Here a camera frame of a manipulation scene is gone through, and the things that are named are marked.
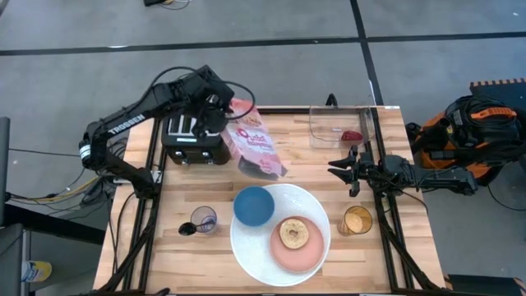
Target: blue bowl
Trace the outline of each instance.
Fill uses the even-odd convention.
[[[263,187],[246,187],[233,201],[233,213],[247,226],[261,226],[274,213],[274,198]]]

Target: pink plate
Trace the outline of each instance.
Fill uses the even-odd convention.
[[[303,247],[293,250],[285,247],[279,236],[279,227],[287,219],[302,221],[309,232],[309,239]],[[293,216],[279,222],[270,235],[270,253],[281,267],[288,271],[304,272],[314,268],[323,256],[323,236],[318,227],[309,219]]]

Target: glass cup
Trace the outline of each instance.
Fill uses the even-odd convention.
[[[197,232],[202,234],[214,233],[217,226],[217,215],[209,206],[200,206],[191,213],[190,221],[197,226]]]
[[[371,213],[363,206],[351,206],[338,224],[338,232],[344,236],[364,234],[371,230]]]

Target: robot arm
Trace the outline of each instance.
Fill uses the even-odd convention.
[[[358,179],[367,180],[373,189],[394,194],[401,194],[406,187],[444,188],[464,195],[472,195],[478,189],[473,173],[464,168],[422,169],[399,155],[386,155],[383,164],[375,165],[370,153],[362,152],[359,160],[357,156],[358,147],[353,146],[347,158],[329,162],[329,165],[340,168],[329,169],[329,172],[346,184],[352,184],[351,197],[360,192]]]
[[[175,81],[155,84],[164,73],[180,69],[191,73]],[[107,169],[129,180],[137,197],[151,198],[158,189],[150,171],[137,169],[112,154],[107,148],[108,140],[146,119],[171,113],[195,118],[196,125],[191,131],[196,137],[204,137],[207,131],[221,132],[228,123],[225,115],[230,112],[232,97],[233,91],[208,66],[198,70],[169,68],[154,79],[137,102],[88,125],[79,143],[82,165],[94,171]]]

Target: clear glass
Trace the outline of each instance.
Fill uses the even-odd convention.
[[[309,128],[312,148],[362,146],[374,137],[369,107],[311,106]]]
[[[197,232],[212,234],[217,230],[217,215],[209,206],[200,206],[191,213],[190,221],[197,226]]]
[[[345,211],[338,224],[338,231],[344,236],[365,234],[372,227],[371,213],[363,206],[351,206]]]

